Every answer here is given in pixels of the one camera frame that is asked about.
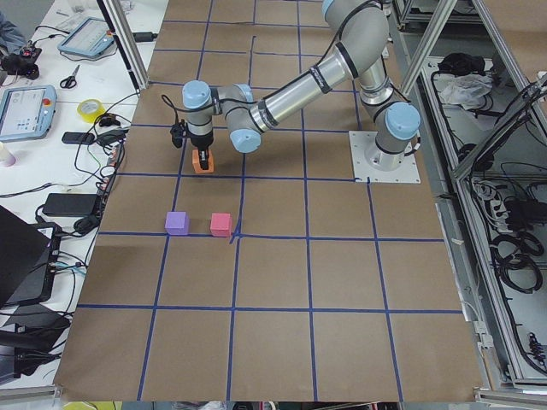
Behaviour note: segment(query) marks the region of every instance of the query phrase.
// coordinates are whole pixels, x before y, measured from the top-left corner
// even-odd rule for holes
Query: metal base plate
[[[353,174],[357,182],[381,182],[392,184],[419,184],[420,174],[413,155],[405,156],[395,171],[385,172],[370,165],[365,157],[367,148],[375,144],[377,132],[350,131]]]

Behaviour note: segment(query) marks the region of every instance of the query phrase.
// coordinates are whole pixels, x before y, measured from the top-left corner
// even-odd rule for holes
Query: pink cube
[[[230,214],[213,214],[211,216],[211,234],[214,237],[232,235],[232,216]]]

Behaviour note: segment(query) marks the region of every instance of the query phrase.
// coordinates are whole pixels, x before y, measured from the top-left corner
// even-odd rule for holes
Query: white table
[[[126,15],[132,30],[135,32],[159,32],[167,3],[168,0],[137,0],[135,8]],[[56,12],[57,10],[71,14],[66,0],[56,0],[44,17],[42,25],[56,26],[67,19],[66,16],[59,15]],[[86,10],[85,13],[89,16],[101,17],[98,9]],[[32,39],[43,38],[52,33],[56,32],[47,28],[39,28]],[[12,167],[0,167],[0,195],[27,190],[46,182],[56,182],[65,185],[51,187],[47,190],[16,196],[10,199],[0,199],[0,205],[28,223],[35,222],[35,209],[44,203],[46,197],[51,192],[95,193],[97,191],[95,179],[90,179],[85,184],[73,188],[66,186],[78,184],[88,176],[87,174],[78,172],[74,168],[74,156],[77,146],[66,145],[61,142],[64,132],[84,132],[90,127],[90,124],[84,122],[78,115],[76,111],[78,104],[88,98],[97,98],[108,108],[110,104],[135,92],[119,52],[114,56],[104,58],[100,61],[72,62],[59,54],[56,46],[60,41],[62,41],[62,38],[56,37],[46,39],[38,44],[43,49],[42,55],[37,61],[40,68],[38,79],[34,81],[20,79],[15,84],[0,89],[1,96],[9,88],[49,84],[56,88],[58,95],[56,113],[46,137],[39,140],[7,143],[8,149],[15,155],[17,162]],[[138,50],[146,67],[150,64],[154,45],[155,43],[138,44]],[[67,77],[77,64],[81,64],[76,78],[78,85],[72,90],[61,89],[59,82],[61,79]],[[13,77],[8,77],[6,83],[8,84],[11,79]],[[114,108],[113,112],[123,115],[130,120],[134,114],[137,102],[138,99],[136,97],[131,97]],[[96,145],[92,146],[91,152],[96,155],[103,165],[106,163],[106,155],[100,147]],[[85,147],[80,150],[78,164],[79,167],[91,172],[97,169],[97,163],[86,152]],[[71,230],[73,223],[76,221],[75,218],[54,218],[50,220],[56,222],[67,231]],[[91,246],[94,233],[92,232],[83,238],[63,239],[61,250],[84,258]],[[69,259],[62,259],[60,261],[71,262]],[[76,274],[75,280],[74,299],[70,307],[68,306],[68,301],[73,291],[74,281],[70,271],[56,276],[52,296],[44,305],[52,310],[73,311],[78,301],[84,277]],[[5,310],[3,313],[11,313],[13,310]],[[7,318],[0,317],[0,325],[6,320]],[[59,341],[64,340],[67,334],[68,331],[65,331]],[[1,385],[0,395],[2,395],[2,390],[51,386],[58,363],[59,360],[56,360],[47,365],[42,365],[32,376],[22,376],[13,382]]]

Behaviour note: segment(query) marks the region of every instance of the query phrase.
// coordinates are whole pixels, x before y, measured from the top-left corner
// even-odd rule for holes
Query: scissors
[[[66,88],[69,90],[71,88],[74,88],[78,84],[78,82],[76,81],[76,74],[78,73],[78,70],[79,70],[79,64],[71,75],[69,75],[64,80],[61,81],[59,86],[61,88]]]

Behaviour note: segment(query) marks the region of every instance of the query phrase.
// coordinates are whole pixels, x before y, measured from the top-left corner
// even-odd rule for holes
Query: yellow tape roll
[[[104,113],[106,113],[106,109],[99,100],[85,100],[78,105],[78,114],[82,116],[85,122],[90,124],[93,124],[97,117]]]

